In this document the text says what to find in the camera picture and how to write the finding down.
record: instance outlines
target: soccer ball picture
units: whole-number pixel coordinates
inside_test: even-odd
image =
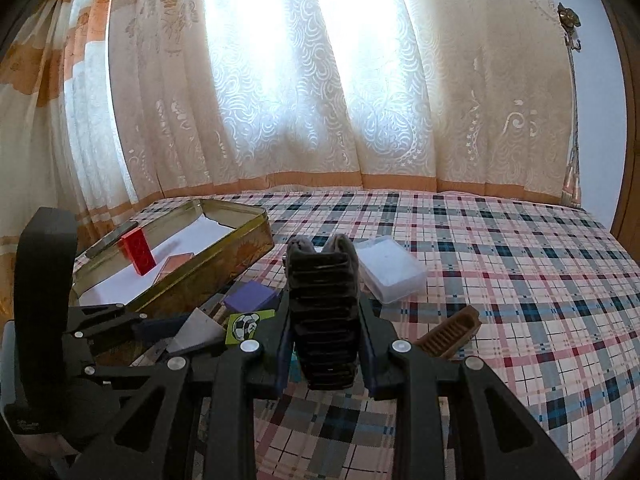
[[[238,317],[233,324],[232,333],[238,341],[249,339],[251,334],[258,328],[260,316],[255,312],[252,314],[244,314]]]

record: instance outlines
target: wooden comb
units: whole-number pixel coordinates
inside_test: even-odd
[[[429,330],[414,344],[431,357],[451,359],[476,335],[482,322],[472,306],[466,306],[437,327]]]

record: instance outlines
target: floral curtain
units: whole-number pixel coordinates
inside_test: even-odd
[[[18,238],[41,206],[76,213],[82,247],[133,213],[113,113],[110,0],[45,0],[0,62],[0,325]]]
[[[272,186],[559,203],[572,130],[551,0],[112,0],[139,196]]]

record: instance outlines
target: plaid bedspread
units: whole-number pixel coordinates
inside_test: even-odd
[[[581,478],[605,478],[636,434],[640,268],[587,213],[414,192],[219,198],[268,210],[276,247],[242,281],[282,287],[293,234],[316,246],[336,232],[354,241],[393,235],[426,265],[428,291],[376,304],[380,317],[414,340],[463,305],[475,307],[483,325],[460,357],[482,357]],[[149,222],[185,200],[162,200],[137,219]],[[255,402],[258,478],[390,478],[394,427],[395,403],[369,399],[361,379],[350,390],[312,392],[293,367],[281,400]]]

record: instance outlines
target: purple eraser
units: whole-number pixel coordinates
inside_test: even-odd
[[[225,298],[225,306],[234,312],[245,314],[264,309],[277,292],[258,282],[247,282]]]

